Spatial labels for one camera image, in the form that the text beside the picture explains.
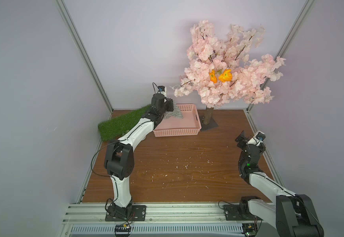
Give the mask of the grey striped square dishcloth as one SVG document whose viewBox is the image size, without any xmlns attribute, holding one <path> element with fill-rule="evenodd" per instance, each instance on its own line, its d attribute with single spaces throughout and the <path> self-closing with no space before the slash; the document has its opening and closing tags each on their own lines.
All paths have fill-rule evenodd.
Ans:
<svg viewBox="0 0 344 237">
<path fill-rule="evenodd" d="M 176 104 L 176 102 L 173 102 L 173 110 L 171 112 L 166 112 L 164 115 L 164 119 L 169 119 L 169 118 L 177 118 L 177 119 L 183 118 L 182 112 L 179 106 Z"/>
</svg>

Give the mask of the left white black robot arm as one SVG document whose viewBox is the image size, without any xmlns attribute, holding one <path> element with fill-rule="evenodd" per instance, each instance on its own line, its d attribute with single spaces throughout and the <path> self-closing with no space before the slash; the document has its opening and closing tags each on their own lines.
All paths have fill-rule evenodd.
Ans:
<svg viewBox="0 0 344 237">
<path fill-rule="evenodd" d="M 105 177 L 111 179 L 114 191 L 114 197 L 107 200 L 105 207 L 108 217 L 128 221 L 134 216 L 129 180 L 134 169 L 134 151 L 161 123 L 165 114 L 173 110 L 173 100 L 167 97 L 165 91 L 159 90 L 153 94 L 149 106 L 109 121 L 112 127 L 123 129 L 125 134 L 119 139 L 110 140 L 105 146 Z"/>
</svg>

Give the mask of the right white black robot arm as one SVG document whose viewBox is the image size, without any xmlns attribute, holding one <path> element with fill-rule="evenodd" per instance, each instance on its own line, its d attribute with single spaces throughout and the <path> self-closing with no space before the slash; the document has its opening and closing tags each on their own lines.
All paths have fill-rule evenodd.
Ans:
<svg viewBox="0 0 344 237">
<path fill-rule="evenodd" d="M 238 160 L 240 177 L 272 201 L 267 204 L 258 197 L 243 197 L 241 211 L 271 225 L 281 237 L 323 237 L 324 229 L 311 198 L 284 188 L 260 169 L 258 162 L 266 150 L 265 139 L 261 131 L 251 138 L 241 132 L 235 139 L 241 149 Z"/>
</svg>

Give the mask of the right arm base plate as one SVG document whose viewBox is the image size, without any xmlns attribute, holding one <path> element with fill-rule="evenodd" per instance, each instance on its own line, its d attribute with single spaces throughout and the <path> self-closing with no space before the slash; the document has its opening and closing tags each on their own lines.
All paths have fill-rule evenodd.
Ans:
<svg viewBox="0 0 344 237">
<path fill-rule="evenodd" d="M 221 208 L 227 221 L 259 221 L 261 218 L 252 215 L 239 204 L 225 204 Z"/>
</svg>

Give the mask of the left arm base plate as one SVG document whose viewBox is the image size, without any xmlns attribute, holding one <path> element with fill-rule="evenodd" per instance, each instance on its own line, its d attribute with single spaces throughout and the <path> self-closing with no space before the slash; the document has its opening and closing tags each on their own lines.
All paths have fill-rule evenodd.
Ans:
<svg viewBox="0 0 344 237">
<path fill-rule="evenodd" d="M 105 221 L 144 221 L 146 215 L 146 205 L 132 205 L 119 207 L 115 204 L 107 206 Z"/>
</svg>

